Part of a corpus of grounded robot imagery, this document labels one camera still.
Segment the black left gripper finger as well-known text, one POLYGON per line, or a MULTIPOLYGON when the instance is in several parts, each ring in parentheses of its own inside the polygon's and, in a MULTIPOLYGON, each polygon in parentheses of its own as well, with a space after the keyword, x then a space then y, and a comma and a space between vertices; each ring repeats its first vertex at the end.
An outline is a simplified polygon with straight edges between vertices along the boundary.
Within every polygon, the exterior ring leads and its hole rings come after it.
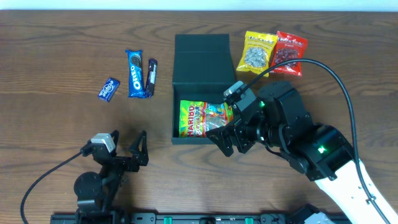
POLYGON ((108 151, 109 152, 116 152, 116 148, 118 145, 118 140, 119 140, 119 131, 114 130, 110 134, 110 140, 109 140, 109 146, 108 146, 108 151))
POLYGON ((131 160, 139 166, 147 166, 149 155, 147 150, 147 133, 141 131, 139 136, 133 141, 129 147, 129 152, 132 154, 131 160))

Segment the blue eclipse mint box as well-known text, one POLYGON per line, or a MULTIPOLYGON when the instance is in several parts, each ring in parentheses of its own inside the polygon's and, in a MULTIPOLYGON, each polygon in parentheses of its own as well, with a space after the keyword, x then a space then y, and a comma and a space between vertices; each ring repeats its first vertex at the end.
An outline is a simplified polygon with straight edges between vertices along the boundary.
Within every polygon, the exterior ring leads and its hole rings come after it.
POLYGON ((105 102, 110 102, 116 90, 118 89, 119 84, 119 80, 108 78, 101 91, 98 93, 98 98, 105 102))

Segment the Haribo gummy bag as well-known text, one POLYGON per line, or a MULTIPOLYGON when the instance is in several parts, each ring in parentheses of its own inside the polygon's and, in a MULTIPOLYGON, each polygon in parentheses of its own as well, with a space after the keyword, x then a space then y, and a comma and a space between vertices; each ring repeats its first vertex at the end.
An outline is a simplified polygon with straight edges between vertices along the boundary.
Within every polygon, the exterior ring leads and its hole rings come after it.
POLYGON ((233 120, 233 109, 226 103, 180 101, 178 133, 180 138, 206 138, 206 132, 233 120))

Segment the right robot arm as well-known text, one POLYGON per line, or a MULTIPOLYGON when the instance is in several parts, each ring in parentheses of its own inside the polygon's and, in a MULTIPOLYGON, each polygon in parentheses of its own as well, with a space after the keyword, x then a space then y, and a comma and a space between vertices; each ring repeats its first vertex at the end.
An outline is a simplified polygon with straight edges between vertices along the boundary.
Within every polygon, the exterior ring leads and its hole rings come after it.
POLYGON ((315 124, 290 82, 274 82, 258 94, 247 89, 234 119, 206 132, 227 157, 233 147, 246 153, 261 143, 279 147, 278 156, 318 185, 351 223, 397 223, 397 213, 372 182, 354 148, 333 126, 315 124))

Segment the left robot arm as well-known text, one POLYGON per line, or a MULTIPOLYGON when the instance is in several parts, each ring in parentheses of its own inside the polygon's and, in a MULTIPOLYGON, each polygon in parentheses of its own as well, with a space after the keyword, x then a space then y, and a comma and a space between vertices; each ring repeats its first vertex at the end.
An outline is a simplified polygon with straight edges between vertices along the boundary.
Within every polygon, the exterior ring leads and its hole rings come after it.
POLYGON ((101 165, 99 173, 85 172, 77 178, 74 191, 77 205, 83 218, 108 216, 112 211, 113 200, 122 184, 126 172, 138 172, 149 161, 147 152, 147 133, 141 131, 129 147, 130 157, 118 156, 119 131, 98 133, 92 137, 80 152, 82 156, 93 156, 101 165))

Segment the blue Oreo cookie pack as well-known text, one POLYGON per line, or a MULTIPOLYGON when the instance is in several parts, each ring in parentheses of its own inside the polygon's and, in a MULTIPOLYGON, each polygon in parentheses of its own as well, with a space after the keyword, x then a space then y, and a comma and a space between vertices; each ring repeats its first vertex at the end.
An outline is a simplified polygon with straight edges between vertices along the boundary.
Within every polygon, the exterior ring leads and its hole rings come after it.
POLYGON ((125 50, 129 63, 129 95, 130 98, 145 98, 142 74, 142 51, 125 50))

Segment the yellow Hacks candy bag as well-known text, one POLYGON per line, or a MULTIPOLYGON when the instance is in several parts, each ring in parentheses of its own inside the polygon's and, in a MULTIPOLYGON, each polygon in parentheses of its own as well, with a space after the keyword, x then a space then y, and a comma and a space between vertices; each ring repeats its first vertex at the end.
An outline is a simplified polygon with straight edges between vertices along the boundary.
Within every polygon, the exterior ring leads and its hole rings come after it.
POLYGON ((238 72, 260 74, 269 68, 271 53, 277 43, 275 34, 247 31, 238 72))

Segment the red Hacks candy bag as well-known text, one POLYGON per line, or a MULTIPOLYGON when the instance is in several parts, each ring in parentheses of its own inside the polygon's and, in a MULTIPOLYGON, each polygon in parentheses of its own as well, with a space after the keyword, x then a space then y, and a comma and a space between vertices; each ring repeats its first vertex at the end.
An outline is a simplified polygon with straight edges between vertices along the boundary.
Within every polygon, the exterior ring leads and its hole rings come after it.
MULTIPOLYGON (((308 40, 297 35, 277 31, 277 43, 274 47, 274 54, 271 66, 282 63, 286 60, 302 58, 308 46, 308 40)), ((292 62, 277 67, 271 73, 283 73, 285 75, 302 76, 300 62, 292 62)))

